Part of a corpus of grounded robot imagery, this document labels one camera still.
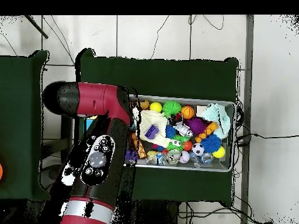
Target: green table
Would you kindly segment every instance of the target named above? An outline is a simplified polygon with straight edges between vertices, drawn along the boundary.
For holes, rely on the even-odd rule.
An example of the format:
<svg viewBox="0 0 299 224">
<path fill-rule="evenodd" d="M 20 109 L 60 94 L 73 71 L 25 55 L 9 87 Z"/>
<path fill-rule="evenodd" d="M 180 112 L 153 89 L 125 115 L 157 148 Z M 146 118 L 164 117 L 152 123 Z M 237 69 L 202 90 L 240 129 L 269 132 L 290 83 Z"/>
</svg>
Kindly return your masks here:
<svg viewBox="0 0 299 224">
<path fill-rule="evenodd" d="M 139 95 L 235 102 L 238 60 L 171 61 L 95 57 L 85 49 L 77 57 L 77 80 L 134 87 Z M 222 201 L 231 205 L 232 171 L 184 171 L 137 167 L 134 200 Z M 124 167 L 121 190 L 130 187 L 132 167 Z"/>
<path fill-rule="evenodd" d="M 40 78 L 47 51 L 0 56 L 0 199 L 48 199 L 38 183 L 41 157 Z"/>
</svg>

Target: silver band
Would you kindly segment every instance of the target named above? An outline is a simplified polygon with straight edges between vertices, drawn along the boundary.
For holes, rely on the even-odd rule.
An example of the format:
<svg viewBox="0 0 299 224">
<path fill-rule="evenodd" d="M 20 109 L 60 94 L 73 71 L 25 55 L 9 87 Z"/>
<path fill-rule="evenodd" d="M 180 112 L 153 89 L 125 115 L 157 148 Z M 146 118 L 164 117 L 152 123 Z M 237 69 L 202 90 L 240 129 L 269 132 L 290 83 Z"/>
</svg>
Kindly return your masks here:
<svg viewBox="0 0 299 224">
<path fill-rule="evenodd" d="M 64 215 L 84 216 L 88 202 L 71 200 L 64 211 Z M 103 205 L 94 203 L 90 219 L 110 224 L 113 211 Z"/>
</svg>

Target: green spiky ball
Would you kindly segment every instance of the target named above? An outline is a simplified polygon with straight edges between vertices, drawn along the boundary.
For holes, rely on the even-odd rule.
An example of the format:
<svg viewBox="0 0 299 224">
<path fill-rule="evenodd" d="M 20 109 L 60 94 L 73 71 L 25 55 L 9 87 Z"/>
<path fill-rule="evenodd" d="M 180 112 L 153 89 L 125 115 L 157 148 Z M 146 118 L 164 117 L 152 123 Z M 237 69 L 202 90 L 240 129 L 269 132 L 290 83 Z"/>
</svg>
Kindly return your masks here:
<svg viewBox="0 0 299 224">
<path fill-rule="evenodd" d="M 166 102 L 163 106 L 163 112 L 165 113 L 165 117 L 168 118 L 171 114 L 177 114 L 181 111 L 182 106 L 180 103 L 175 100 L 170 100 Z"/>
</svg>

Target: bin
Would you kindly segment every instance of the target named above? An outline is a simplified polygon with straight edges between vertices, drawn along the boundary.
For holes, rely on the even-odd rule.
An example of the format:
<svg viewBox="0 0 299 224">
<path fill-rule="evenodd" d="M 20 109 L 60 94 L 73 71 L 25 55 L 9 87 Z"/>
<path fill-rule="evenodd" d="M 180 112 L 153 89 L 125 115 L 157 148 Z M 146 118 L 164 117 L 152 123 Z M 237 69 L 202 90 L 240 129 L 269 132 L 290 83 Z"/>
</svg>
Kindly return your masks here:
<svg viewBox="0 0 299 224">
<path fill-rule="evenodd" d="M 207 106 L 211 103 L 218 103 L 225 107 L 227 115 L 231 120 L 231 128 L 228 133 L 228 137 L 222 139 L 222 146 L 225 149 L 225 156 L 221 159 L 214 158 L 214 160 L 210 164 L 200 164 L 200 167 L 195 167 L 194 162 L 191 159 L 185 163 L 178 163 L 176 166 L 161 166 L 154 164 L 146 164 L 145 160 L 140 159 L 135 164 L 136 167 L 151 167 L 155 169 L 176 169 L 176 170 L 198 170 L 198 171 L 207 171 L 207 172 L 228 172 L 234 166 L 234 150 L 235 150 L 235 123 L 237 119 L 237 105 L 230 101 L 217 101 L 217 100 L 199 100 L 199 99 L 183 99 L 183 98 L 172 98 L 172 97 L 159 97 L 159 96 L 138 96 L 139 100 L 143 102 L 144 100 L 148 100 L 149 103 L 152 102 L 160 102 L 162 105 L 169 101 L 175 100 L 179 102 L 182 106 L 190 105 L 195 108 L 195 106 Z M 134 95 L 130 95 L 131 101 L 136 101 L 137 98 Z"/>
</svg>

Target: yellow ball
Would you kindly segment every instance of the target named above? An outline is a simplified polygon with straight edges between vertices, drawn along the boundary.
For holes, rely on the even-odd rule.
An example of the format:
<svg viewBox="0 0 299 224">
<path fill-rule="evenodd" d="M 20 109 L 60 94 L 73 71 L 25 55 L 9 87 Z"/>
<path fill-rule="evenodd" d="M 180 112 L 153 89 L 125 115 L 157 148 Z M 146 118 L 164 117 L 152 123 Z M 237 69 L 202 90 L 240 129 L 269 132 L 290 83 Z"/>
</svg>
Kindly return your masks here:
<svg viewBox="0 0 299 224">
<path fill-rule="evenodd" d="M 149 109 L 152 111 L 157 111 L 157 112 L 162 111 L 162 105 L 159 102 L 153 102 L 149 107 L 150 107 Z"/>
<path fill-rule="evenodd" d="M 221 146 L 218 151 L 212 153 L 215 158 L 222 158 L 225 155 L 225 149 Z"/>
</svg>

